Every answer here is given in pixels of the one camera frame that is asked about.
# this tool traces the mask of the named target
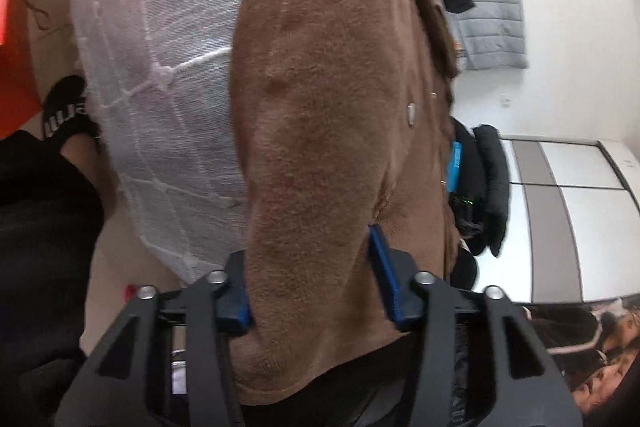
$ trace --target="red object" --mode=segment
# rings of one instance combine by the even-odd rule
[[[136,286],[135,284],[127,284],[127,287],[124,288],[124,301],[129,302],[131,299],[134,299],[136,295],[138,295],[138,289],[140,286]]]
[[[40,110],[31,70],[27,7],[23,0],[0,0],[0,139]]]

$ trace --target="metal screw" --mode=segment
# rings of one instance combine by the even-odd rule
[[[209,275],[207,275],[207,282],[209,284],[222,284],[226,281],[226,273],[222,270],[213,270]]]
[[[436,282],[437,277],[431,272],[418,272],[415,274],[414,279],[418,284],[433,284]]]
[[[487,286],[484,289],[484,294],[495,301],[504,297],[504,291],[502,291],[502,288],[500,288],[500,286]]]
[[[151,299],[156,296],[158,290],[155,286],[142,286],[138,290],[138,299]]]

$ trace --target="brown fleece jacket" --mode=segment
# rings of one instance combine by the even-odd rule
[[[242,1],[230,99],[256,322],[232,344],[245,404],[284,399],[399,338],[367,225],[381,223],[420,269],[443,276],[454,263],[441,180],[455,62],[435,1]]]

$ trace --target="foot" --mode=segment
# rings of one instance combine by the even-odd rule
[[[53,86],[42,104],[42,135],[57,152],[76,134],[87,134],[98,145],[99,127],[84,108],[85,89],[84,78],[66,76]]]

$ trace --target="white mesh cloth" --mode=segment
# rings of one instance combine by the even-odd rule
[[[71,0],[90,93],[138,235],[186,282],[242,248],[229,122],[241,0]]]

